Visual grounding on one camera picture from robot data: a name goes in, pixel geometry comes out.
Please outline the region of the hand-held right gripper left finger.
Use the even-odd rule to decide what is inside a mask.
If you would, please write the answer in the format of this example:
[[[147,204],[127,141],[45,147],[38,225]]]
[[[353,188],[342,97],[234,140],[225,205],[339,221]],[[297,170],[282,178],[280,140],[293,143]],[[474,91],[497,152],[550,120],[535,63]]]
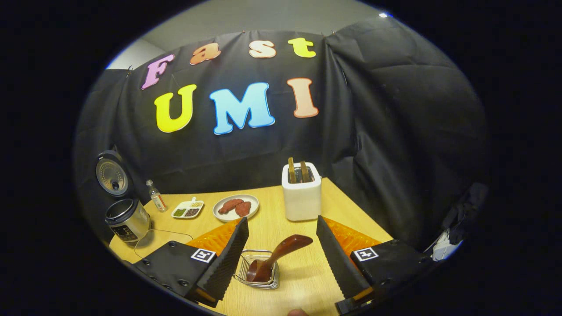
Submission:
[[[170,293],[216,307],[225,296],[249,237],[245,217],[226,226],[226,244],[221,251],[170,240],[148,255],[141,255],[132,268]]]

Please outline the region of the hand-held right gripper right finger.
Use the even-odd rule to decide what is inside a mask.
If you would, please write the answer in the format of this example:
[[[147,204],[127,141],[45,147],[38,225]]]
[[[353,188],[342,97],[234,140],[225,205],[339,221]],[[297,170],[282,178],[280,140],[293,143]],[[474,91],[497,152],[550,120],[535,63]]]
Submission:
[[[380,242],[324,216],[316,234],[344,297],[335,305],[341,315],[385,302],[433,269],[430,256],[401,240]]]

